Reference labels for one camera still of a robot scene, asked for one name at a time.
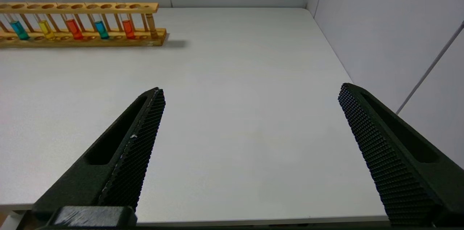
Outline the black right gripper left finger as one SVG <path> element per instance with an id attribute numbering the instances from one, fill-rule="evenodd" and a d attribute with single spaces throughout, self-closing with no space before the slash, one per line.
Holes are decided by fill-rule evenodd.
<path id="1" fill-rule="evenodd" d="M 135 209 L 165 106 L 158 87 L 139 95 L 36 201 L 33 210 L 97 205 Z"/>

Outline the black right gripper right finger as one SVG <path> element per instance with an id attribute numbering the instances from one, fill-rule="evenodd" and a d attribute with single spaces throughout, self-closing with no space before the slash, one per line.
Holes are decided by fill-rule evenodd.
<path id="1" fill-rule="evenodd" d="M 339 104 L 392 227 L 462 227 L 464 171 L 364 88 Z"/>

